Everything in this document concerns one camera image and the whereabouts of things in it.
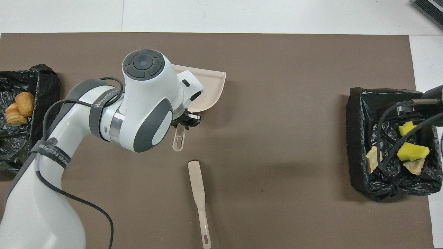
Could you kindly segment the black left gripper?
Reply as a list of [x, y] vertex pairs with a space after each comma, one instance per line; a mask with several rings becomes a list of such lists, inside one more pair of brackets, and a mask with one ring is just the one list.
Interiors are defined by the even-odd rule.
[[175, 120], [172, 120], [171, 126], [177, 128], [178, 125], [182, 125], [185, 129], [190, 127], [196, 127], [201, 123], [201, 113], [200, 112], [189, 112], [187, 109], [183, 114]]

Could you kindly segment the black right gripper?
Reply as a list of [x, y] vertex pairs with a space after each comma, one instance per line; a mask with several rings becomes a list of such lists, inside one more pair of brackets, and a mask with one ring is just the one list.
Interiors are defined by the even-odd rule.
[[424, 92], [423, 100], [425, 104], [443, 104], [443, 85]]

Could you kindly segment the beige plastic dustpan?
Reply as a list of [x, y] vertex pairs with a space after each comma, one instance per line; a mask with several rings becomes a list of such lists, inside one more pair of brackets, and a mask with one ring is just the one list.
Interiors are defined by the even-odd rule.
[[[187, 109], [189, 112], [204, 112], [205, 110], [211, 108], [219, 100], [220, 95], [223, 92], [223, 87], [226, 80], [226, 73], [220, 71], [212, 71], [205, 69], [198, 69], [193, 67], [173, 65], [175, 72], [180, 80], [186, 81], [189, 78], [187, 71], [190, 71], [196, 79], [201, 82], [204, 91], [196, 97], [190, 104], [184, 108], [180, 105], [173, 111], [173, 120], [180, 117], [183, 112]], [[175, 135], [173, 140], [172, 148], [174, 151], [182, 151], [185, 139], [185, 129], [184, 126], [178, 125], [175, 129]]]

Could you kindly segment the notched green yellow sponge piece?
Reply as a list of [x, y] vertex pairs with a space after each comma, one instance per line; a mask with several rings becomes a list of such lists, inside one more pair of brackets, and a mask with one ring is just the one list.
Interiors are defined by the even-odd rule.
[[404, 137], [416, 126], [417, 125], [415, 125], [414, 122], [412, 122], [412, 121], [407, 121], [403, 125], [399, 126], [399, 133], [400, 133], [401, 137]]

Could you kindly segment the beige hand brush black bristles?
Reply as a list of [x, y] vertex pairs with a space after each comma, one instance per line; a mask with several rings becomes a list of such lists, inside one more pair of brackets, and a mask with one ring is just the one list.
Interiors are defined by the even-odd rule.
[[211, 239], [205, 210], [206, 196], [199, 161], [190, 161], [188, 163], [188, 171], [193, 199], [198, 211], [202, 246], [204, 249], [211, 249]]

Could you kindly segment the pale yellow bread piece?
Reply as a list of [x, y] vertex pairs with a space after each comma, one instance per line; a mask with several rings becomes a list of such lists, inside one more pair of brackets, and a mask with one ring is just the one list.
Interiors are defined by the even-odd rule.
[[421, 158], [414, 161], [406, 160], [403, 162], [403, 166], [407, 168], [409, 172], [417, 176], [421, 175], [424, 164], [425, 164], [425, 158]]

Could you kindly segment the orange brown bread piece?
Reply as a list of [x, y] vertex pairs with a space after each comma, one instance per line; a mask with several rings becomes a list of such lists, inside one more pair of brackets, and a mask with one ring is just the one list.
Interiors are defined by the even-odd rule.
[[22, 92], [15, 97], [15, 104], [21, 115], [30, 118], [33, 115], [35, 99], [30, 92]]

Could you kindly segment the pale tan bread piece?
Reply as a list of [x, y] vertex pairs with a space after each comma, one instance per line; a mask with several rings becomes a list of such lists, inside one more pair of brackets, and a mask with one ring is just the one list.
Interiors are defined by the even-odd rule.
[[5, 110], [7, 123], [11, 126], [17, 127], [28, 124], [27, 118], [23, 116], [15, 103], [9, 105]]

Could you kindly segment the black bag lined bin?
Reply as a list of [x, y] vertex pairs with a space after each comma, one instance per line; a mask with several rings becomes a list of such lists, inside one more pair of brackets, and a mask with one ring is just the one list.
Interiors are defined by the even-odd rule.
[[[404, 137], [399, 126], [417, 125]], [[370, 200], [380, 201], [398, 193], [427, 196], [443, 187], [441, 145], [437, 127], [443, 127], [443, 104], [425, 104], [423, 93], [414, 90], [363, 89], [354, 87], [346, 105], [346, 143], [350, 182]], [[404, 143], [425, 146], [421, 175], [409, 172], [397, 151]], [[367, 172], [366, 154], [377, 147], [378, 167]]]
[[[33, 113], [27, 123], [11, 126], [6, 109], [22, 92], [34, 96]], [[60, 100], [61, 82], [44, 64], [23, 71], [0, 71], [0, 172], [17, 173], [42, 137], [43, 118], [49, 107]]]

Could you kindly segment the dark ribbed device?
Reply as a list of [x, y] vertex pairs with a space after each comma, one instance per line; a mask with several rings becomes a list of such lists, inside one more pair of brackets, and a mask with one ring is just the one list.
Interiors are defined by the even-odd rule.
[[413, 0], [412, 5], [443, 30], [443, 0]]

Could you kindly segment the brown table mat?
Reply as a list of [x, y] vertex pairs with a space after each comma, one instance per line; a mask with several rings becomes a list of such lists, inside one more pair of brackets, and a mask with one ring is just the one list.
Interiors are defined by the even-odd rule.
[[0, 71], [46, 64], [62, 95], [122, 78], [136, 49], [226, 72], [218, 102], [172, 149], [174, 129], [145, 153], [86, 137], [63, 188], [106, 210], [113, 249], [201, 249], [187, 164], [204, 179], [212, 248], [431, 248], [428, 198], [375, 202], [350, 184], [350, 88], [414, 89], [408, 36], [179, 33], [2, 34]]

